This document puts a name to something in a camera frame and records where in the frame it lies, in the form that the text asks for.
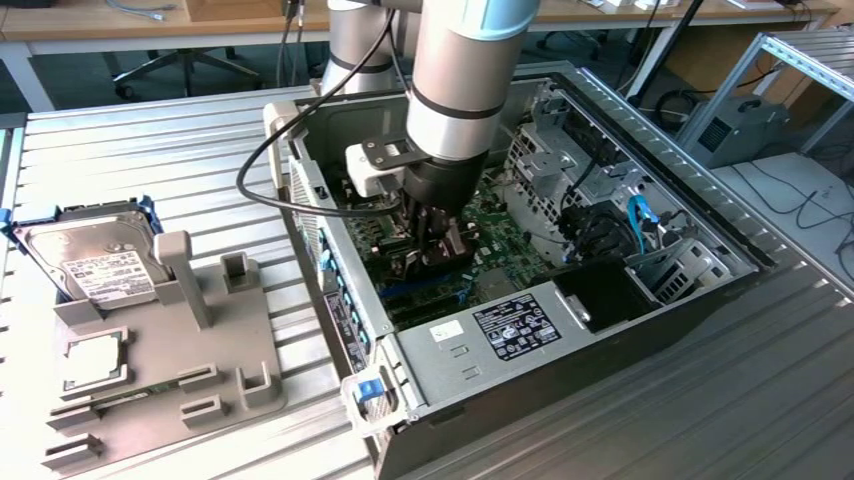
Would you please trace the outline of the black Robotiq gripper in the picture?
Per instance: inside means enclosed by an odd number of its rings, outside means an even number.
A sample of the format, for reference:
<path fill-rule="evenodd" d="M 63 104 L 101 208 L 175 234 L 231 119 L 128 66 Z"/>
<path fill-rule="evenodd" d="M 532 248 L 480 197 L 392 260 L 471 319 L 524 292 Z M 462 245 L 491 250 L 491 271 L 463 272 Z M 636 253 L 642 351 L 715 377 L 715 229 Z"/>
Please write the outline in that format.
<path fill-rule="evenodd" d="M 407 229 L 419 240 L 443 237 L 474 197 L 487 158 L 484 151 L 466 160 L 430 158 L 404 168 Z"/>

